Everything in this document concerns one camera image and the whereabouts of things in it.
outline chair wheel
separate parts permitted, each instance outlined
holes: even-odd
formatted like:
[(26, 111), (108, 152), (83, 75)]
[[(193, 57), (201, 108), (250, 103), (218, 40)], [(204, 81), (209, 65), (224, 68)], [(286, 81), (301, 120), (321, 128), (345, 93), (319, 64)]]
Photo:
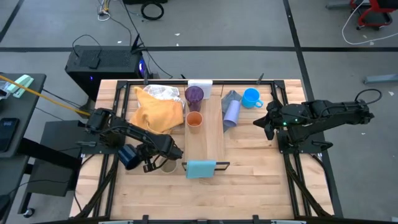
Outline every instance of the chair wheel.
[(30, 218), (35, 213), (33, 208), (28, 208), (23, 214), (24, 218)]

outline yellow cloth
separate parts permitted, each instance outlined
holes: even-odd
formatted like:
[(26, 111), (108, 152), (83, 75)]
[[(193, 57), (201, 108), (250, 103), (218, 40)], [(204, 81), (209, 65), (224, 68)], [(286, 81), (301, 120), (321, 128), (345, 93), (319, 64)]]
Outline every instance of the yellow cloth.
[(174, 100), (158, 100), (139, 87), (134, 87), (140, 108), (130, 123), (155, 134), (168, 133), (183, 123), (182, 104)]

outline orange cup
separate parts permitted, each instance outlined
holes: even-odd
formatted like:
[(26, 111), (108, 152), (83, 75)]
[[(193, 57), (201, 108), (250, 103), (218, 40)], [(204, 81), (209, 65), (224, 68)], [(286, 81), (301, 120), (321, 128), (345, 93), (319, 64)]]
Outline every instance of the orange cup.
[(199, 133), (200, 126), (203, 123), (203, 116), (196, 111), (189, 112), (185, 118), (191, 133)]

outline blue mug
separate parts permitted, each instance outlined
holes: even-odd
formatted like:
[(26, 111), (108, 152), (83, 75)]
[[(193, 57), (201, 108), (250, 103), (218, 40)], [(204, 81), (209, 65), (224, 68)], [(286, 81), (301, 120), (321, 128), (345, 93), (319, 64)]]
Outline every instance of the blue mug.
[(244, 91), (242, 105), (245, 108), (260, 108), (264, 103), (260, 100), (260, 93), (255, 88), (248, 88)]

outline wooden tabletop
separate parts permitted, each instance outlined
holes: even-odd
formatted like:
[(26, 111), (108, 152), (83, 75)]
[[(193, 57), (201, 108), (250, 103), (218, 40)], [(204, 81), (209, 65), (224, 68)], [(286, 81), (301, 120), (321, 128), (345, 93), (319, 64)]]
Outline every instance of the wooden tabletop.
[[(305, 101), (300, 80), (284, 81), (289, 103)], [(116, 83), (117, 80), (101, 82), (96, 108), (112, 108)], [(180, 93), (184, 92), (185, 86), (174, 86)], [(224, 133), (224, 158), (231, 163), (226, 171), (217, 171), (210, 179), (186, 179), (182, 166), (172, 174), (160, 170), (145, 174), (141, 167), (126, 171), (119, 163), (111, 219), (141, 219), (143, 215), (159, 220), (252, 219), (253, 215), (259, 215), (260, 219), (293, 218), (284, 160), (277, 140), (268, 141), (264, 130), (252, 124), (267, 113), (266, 105), (272, 100), (270, 86), (213, 85), (211, 94), (224, 97), (230, 90), (235, 90), (242, 95), (249, 87), (260, 91), (264, 106), (241, 108), (238, 125)], [(119, 99), (118, 115), (123, 95), (124, 90)], [(130, 91), (127, 120), (135, 110), (137, 97)], [(184, 125), (172, 131), (172, 137), (181, 150), (185, 145), (184, 133)], [(126, 143), (138, 144), (129, 138)], [(307, 188), (327, 212), (333, 213), (322, 167), (308, 154), (300, 157)], [(96, 155), (80, 171), (76, 196), (82, 206), (97, 188), (101, 163), (102, 155)], [(304, 215), (301, 194), (298, 188), (296, 191), (300, 214)], [(106, 190), (103, 198), (106, 199), (107, 193)], [(100, 215), (104, 214), (105, 199)], [(74, 202), (70, 215), (77, 213), (78, 207)]]

